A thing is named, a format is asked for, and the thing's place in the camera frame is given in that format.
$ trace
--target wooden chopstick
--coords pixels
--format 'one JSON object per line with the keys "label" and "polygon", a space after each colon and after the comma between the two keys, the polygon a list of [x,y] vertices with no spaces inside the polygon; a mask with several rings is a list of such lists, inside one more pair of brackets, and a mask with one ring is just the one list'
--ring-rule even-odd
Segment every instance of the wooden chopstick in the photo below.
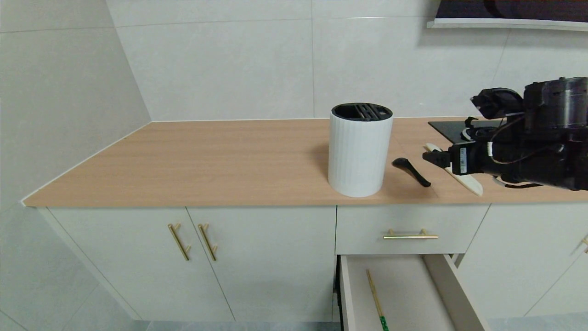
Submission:
{"label": "wooden chopstick", "polygon": [[377,299],[376,293],[376,286],[374,286],[372,281],[372,275],[369,273],[369,269],[366,269],[367,273],[367,280],[369,281],[369,287],[372,289],[373,300],[376,303],[377,315],[380,317],[380,323],[382,324],[382,329],[384,331],[388,331],[388,324],[386,323],[386,318],[384,317],[384,313],[382,312],[382,307],[380,306],[380,300]]}

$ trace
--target cabinet door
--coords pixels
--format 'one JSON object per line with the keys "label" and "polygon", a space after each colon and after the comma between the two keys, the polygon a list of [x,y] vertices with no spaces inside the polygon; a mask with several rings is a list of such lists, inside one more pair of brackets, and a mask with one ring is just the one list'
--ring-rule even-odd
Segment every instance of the cabinet door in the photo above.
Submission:
{"label": "cabinet door", "polygon": [[[108,282],[145,320],[234,320],[185,208],[52,208]],[[183,247],[184,259],[168,224]]]}
{"label": "cabinet door", "polygon": [[459,264],[482,313],[524,316],[582,252],[587,213],[585,203],[490,206]]}
{"label": "cabinet door", "polygon": [[188,211],[209,224],[212,267],[237,321],[332,320],[335,206]]}
{"label": "cabinet door", "polygon": [[527,316],[585,312],[588,310],[586,289],[588,289],[588,256],[580,256]]}

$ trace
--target wooden countertop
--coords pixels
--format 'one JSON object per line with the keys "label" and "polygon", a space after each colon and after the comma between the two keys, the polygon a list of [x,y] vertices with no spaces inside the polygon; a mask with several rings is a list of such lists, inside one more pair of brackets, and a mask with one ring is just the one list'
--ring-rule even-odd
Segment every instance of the wooden countertop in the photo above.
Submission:
{"label": "wooden countertop", "polygon": [[[434,120],[463,118],[435,118]],[[43,187],[24,203],[52,207],[268,206],[588,201],[588,192],[524,191],[476,174],[483,197],[422,160],[424,143],[445,149],[427,122],[395,118],[384,185],[350,198],[327,181],[329,120],[151,123]],[[390,165],[407,157],[432,186]]]}

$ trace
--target drawer handle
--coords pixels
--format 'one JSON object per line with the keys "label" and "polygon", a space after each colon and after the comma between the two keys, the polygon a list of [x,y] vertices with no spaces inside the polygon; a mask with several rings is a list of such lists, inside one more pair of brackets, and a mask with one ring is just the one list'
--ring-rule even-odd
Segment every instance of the drawer handle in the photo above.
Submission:
{"label": "drawer handle", "polygon": [[176,244],[178,244],[178,247],[182,252],[182,256],[186,261],[189,261],[190,258],[188,257],[188,252],[190,251],[190,248],[192,248],[192,245],[188,245],[186,249],[183,248],[182,242],[180,241],[180,238],[178,238],[178,234],[176,234],[176,230],[180,228],[180,225],[180,223],[176,225],[168,224],[168,228],[169,231],[172,233],[173,239],[176,241]]}
{"label": "drawer handle", "polygon": [[208,223],[202,225],[198,224],[198,229],[200,233],[202,233],[202,237],[204,238],[204,242],[208,247],[208,252],[211,254],[212,260],[216,261],[216,249],[218,248],[217,245],[211,246],[211,243],[208,241],[208,236],[206,235],[206,230],[208,229]]}
{"label": "drawer handle", "polygon": [[396,240],[396,239],[439,239],[439,236],[437,236],[436,234],[428,234],[427,230],[425,229],[421,229],[419,234],[416,235],[402,235],[399,236],[397,234],[394,234],[394,231],[392,229],[389,230],[389,235],[388,236],[384,236],[384,239],[386,240]]}

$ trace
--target black cooktop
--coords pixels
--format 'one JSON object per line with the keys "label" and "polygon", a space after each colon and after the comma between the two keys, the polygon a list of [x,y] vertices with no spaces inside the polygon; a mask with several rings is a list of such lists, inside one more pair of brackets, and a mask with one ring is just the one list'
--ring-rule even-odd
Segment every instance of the black cooktop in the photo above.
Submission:
{"label": "black cooktop", "polygon": [[[472,124],[474,127],[498,127],[500,121],[472,121]],[[466,128],[464,121],[432,121],[429,125],[453,144],[467,141],[461,136],[463,129]]]}

